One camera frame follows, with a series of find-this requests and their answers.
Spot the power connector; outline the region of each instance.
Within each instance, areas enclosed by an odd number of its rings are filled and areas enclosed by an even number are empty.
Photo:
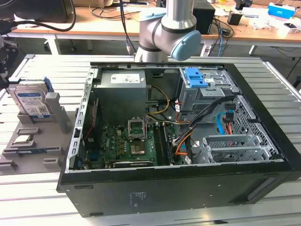
[[[223,36],[230,36],[231,30],[227,28],[221,28]]]

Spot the hard drive label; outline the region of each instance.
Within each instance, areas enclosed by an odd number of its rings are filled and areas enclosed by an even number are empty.
[[[17,95],[23,108],[30,116],[44,118],[50,115],[40,93],[18,93]]]

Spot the blue box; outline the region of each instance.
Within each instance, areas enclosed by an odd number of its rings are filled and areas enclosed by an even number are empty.
[[[295,7],[286,6],[282,4],[270,3],[268,6],[269,15],[278,16],[289,19],[295,14]]]

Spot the metal slotted table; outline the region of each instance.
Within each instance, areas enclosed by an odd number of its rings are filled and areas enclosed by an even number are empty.
[[[67,111],[80,104],[90,62],[132,62],[129,56],[28,55],[14,77],[47,76]],[[301,95],[269,63],[259,58],[192,57],[188,62],[234,63],[276,122],[301,152]],[[18,123],[18,108],[0,92],[0,153]],[[59,172],[0,176],[0,225],[299,225],[301,180],[282,184],[257,204],[157,213],[82,218],[66,194],[56,192]]]

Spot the wooden desk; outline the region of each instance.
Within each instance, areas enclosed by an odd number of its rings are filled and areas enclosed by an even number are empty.
[[[231,7],[235,5],[233,0],[228,0],[226,3],[215,4],[214,7],[224,8],[230,11]],[[52,54],[60,54],[60,49],[57,44],[58,39],[84,39],[84,40],[125,40],[125,33],[120,20],[110,21],[100,19],[93,16],[88,7],[76,7],[77,22],[74,28],[69,32],[57,32],[43,27],[30,27],[19,29],[8,34],[11,37],[23,38],[45,38],[48,40]],[[112,11],[104,13],[103,16],[117,16],[120,12]],[[223,22],[227,22],[227,17],[219,17]],[[50,25],[66,28],[71,24],[72,18],[69,23],[53,24]],[[139,13],[127,16],[127,32],[131,36],[131,40],[139,40]],[[250,53],[252,53],[256,46],[277,46],[277,47],[301,47],[301,34],[289,34],[285,38],[281,38],[276,29],[259,29],[254,30],[252,26],[248,25],[250,18],[242,17],[240,25],[231,26],[235,35],[228,41],[228,44],[235,45],[253,45]],[[218,32],[215,26],[212,26],[209,35],[202,35],[202,43],[204,43],[201,56],[207,56],[211,46],[218,39]]]
[[[231,8],[235,5],[233,0],[228,0],[225,3],[216,3],[212,4],[215,8],[223,8],[226,12],[229,12]],[[252,7],[256,8],[266,8],[267,6],[262,5],[252,5]],[[217,17],[219,20],[227,23],[228,17]],[[229,39],[228,44],[235,45],[252,45],[252,48],[249,52],[251,55],[257,46],[277,46],[277,47],[301,47],[301,33],[288,34],[286,37],[281,37],[277,33],[277,29],[273,28],[269,29],[257,29],[249,25],[251,18],[242,17],[240,20],[240,24],[238,26],[230,25],[235,34],[232,38]],[[211,33],[213,35],[217,34],[217,29],[213,25]],[[205,42],[205,49],[203,50],[205,53],[210,50],[212,41]]]

